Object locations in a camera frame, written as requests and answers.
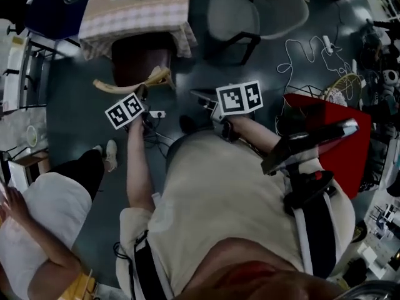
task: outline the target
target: floor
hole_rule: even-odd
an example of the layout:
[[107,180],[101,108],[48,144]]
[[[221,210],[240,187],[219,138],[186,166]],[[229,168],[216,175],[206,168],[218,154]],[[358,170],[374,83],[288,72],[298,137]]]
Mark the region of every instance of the floor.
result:
[[[274,41],[262,41],[245,66],[238,66],[244,54],[244,46],[232,46],[209,62],[203,60],[205,51],[213,47],[207,35],[206,11],[208,0],[191,0],[189,22],[199,46],[193,50],[191,59],[175,59],[172,64],[176,93],[168,87],[157,87],[149,92],[148,103],[153,110],[165,110],[159,132],[173,139],[181,136],[178,118],[189,114],[202,119],[202,109],[191,97],[189,90],[215,88],[229,83],[259,80],[262,87],[264,107],[256,112],[256,120],[274,129],[274,117],[281,110],[282,95],[288,83],[289,73],[279,74],[276,66],[288,61],[285,52],[286,39],[298,39],[306,44],[313,36],[328,35],[334,41],[339,13],[343,25],[339,27],[337,45],[343,48],[341,56],[347,62],[357,56],[360,41],[357,32],[369,17],[366,0],[342,0],[338,5],[329,0],[311,0],[307,23]],[[315,42],[317,54],[322,46]],[[325,88],[338,77],[327,71],[321,56],[310,64],[305,61],[300,46],[290,45],[294,63],[291,84],[297,87],[310,84]],[[330,66],[339,66],[333,61]],[[113,83],[111,63],[106,58],[85,61],[81,55],[54,61],[51,66],[48,89],[47,129],[51,162],[57,165],[78,158],[96,144],[106,144],[115,139],[119,146],[119,167],[107,174],[101,191],[86,223],[76,241],[76,252],[82,262],[94,270],[94,276],[102,283],[117,286],[113,244],[119,240],[119,213],[128,205],[125,194],[126,140],[125,131],[115,131],[104,115],[104,110],[119,97],[97,90],[93,79]],[[165,178],[164,158],[157,148],[147,152],[151,174],[157,191],[163,190]],[[358,204],[361,212],[365,201]]]

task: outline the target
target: white cable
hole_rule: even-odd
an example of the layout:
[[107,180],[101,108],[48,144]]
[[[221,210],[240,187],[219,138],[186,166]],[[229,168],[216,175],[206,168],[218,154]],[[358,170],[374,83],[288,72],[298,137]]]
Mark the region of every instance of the white cable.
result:
[[[286,84],[286,86],[284,88],[283,95],[285,95],[286,91],[288,90],[288,87],[290,85],[290,82],[292,81],[293,72],[294,72],[293,60],[292,60],[292,57],[289,54],[288,43],[289,42],[294,42],[294,43],[300,44],[301,49],[302,49],[304,55],[306,56],[307,61],[309,63],[314,63],[315,60],[316,60],[316,57],[315,57],[314,48],[313,48],[313,46],[311,44],[314,39],[318,39],[322,43],[322,45],[324,46],[324,48],[321,50],[321,57],[322,57],[322,59],[323,59],[323,61],[325,63],[326,69],[328,71],[336,72],[339,75],[340,78],[345,76],[346,74],[352,72],[351,66],[346,61],[344,61],[343,58],[338,54],[339,52],[341,52],[343,50],[341,47],[337,47],[333,43],[331,43],[331,47],[334,49],[334,52],[332,54],[329,54],[327,52],[328,48],[327,48],[327,46],[325,46],[324,41],[320,37],[314,36],[309,40],[309,45],[310,45],[311,52],[312,52],[312,59],[310,59],[308,57],[308,54],[307,54],[306,50],[304,49],[303,44],[302,44],[301,41],[288,39],[285,42],[285,49],[286,49],[287,57],[289,58],[289,63],[281,63],[280,65],[278,65],[276,67],[276,71],[278,73],[286,73],[288,70],[291,70],[290,76],[289,76],[289,80],[288,80],[288,82],[287,82],[287,84]],[[324,57],[324,53],[326,53],[329,57],[331,57],[333,54],[335,54],[343,62],[343,67],[340,67],[339,69],[331,69],[331,68],[329,68],[328,63],[326,62],[326,59]],[[346,79],[346,88],[345,88],[345,90],[346,90],[347,100],[351,100],[353,98],[353,82],[354,82],[354,80],[353,81],[349,81],[349,79]],[[351,97],[349,97],[349,93],[348,93],[348,89],[349,88],[351,88]],[[283,106],[282,106],[281,116],[283,116],[285,103],[286,103],[286,100],[285,100],[284,97],[283,97],[283,99],[284,99],[284,102],[283,102]],[[275,131],[276,131],[276,134],[281,136],[281,134],[278,131],[278,116],[275,117]]]

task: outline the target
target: black strap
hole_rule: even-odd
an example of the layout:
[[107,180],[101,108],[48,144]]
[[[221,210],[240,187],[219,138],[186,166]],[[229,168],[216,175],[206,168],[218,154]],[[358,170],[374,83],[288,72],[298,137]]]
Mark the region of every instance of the black strap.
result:
[[140,287],[146,300],[167,300],[146,236],[147,234],[144,237],[144,247],[138,250],[138,244],[141,242],[138,241],[134,248],[136,273],[139,277]]
[[313,274],[326,279],[336,265],[336,242],[334,226],[324,196],[315,198],[305,205],[302,211]]

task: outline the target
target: checkered tablecloth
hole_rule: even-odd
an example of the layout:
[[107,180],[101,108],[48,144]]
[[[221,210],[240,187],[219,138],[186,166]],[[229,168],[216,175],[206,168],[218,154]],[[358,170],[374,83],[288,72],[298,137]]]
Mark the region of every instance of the checkered tablecloth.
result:
[[177,56],[197,45],[188,23],[189,0],[89,0],[79,30],[84,57],[111,57],[114,41],[136,34],[170,32]]

